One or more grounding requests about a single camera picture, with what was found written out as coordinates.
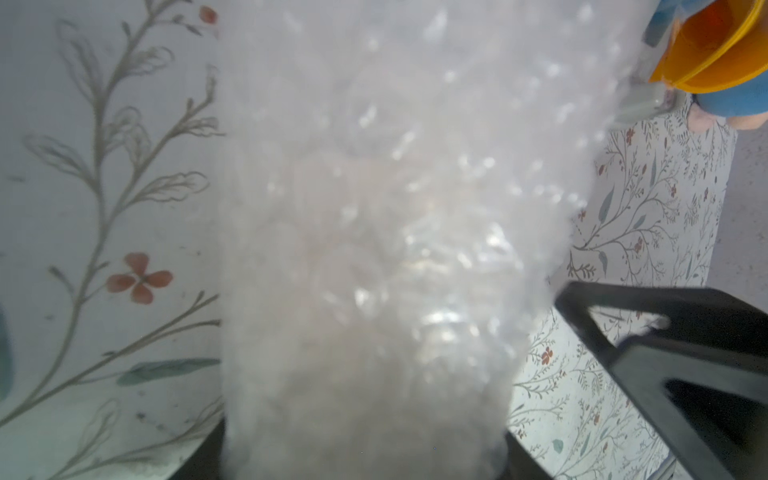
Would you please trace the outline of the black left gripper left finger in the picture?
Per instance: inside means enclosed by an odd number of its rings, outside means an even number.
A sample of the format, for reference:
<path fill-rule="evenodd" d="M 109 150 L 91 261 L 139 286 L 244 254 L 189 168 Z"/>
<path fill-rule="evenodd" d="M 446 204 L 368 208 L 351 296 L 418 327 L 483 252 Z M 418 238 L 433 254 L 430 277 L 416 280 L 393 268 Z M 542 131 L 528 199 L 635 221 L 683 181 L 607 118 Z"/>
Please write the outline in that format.
<path fill-rule="evenodd" d="M 220 480 L 225 421 L 221 420 L 168 480 Z"/>

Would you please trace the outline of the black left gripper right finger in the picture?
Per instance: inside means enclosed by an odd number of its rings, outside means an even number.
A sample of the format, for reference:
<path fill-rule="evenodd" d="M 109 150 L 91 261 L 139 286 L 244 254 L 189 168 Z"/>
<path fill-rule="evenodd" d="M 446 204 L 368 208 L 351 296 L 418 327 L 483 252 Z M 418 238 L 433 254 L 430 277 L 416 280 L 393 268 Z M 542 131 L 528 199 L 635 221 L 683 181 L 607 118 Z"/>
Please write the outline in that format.
<path fill-rule="evenodd" d="M 509 431 L 505 434 L 505 442 L 507 461 L 500 480 L 552 480 Z"/>

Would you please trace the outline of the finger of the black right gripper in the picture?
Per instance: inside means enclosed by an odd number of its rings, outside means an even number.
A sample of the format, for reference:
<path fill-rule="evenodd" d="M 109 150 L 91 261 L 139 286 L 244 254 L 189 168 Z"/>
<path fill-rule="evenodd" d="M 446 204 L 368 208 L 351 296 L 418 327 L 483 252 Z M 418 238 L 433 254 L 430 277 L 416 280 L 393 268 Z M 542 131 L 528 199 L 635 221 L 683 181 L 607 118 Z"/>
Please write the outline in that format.
<path fill-rule="evenodd" d="M 709 288 L 582 282 L 555 307 L 692 478 L 766 478 L 765 312 Z M 594 307 L 667 324 L 612 344 Z"/>

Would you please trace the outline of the clear bubble wrap sheet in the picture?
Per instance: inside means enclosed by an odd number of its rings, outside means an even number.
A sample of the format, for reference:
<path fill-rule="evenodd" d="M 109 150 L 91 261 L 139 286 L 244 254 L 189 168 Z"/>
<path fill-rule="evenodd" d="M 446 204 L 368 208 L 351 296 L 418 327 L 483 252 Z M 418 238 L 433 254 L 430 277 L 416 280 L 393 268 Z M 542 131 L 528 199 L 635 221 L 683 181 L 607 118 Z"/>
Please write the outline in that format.
<path fill-rule="evenodd" d="M 226 479 L 494 479 L 651 1 L 230 1 Z"/>

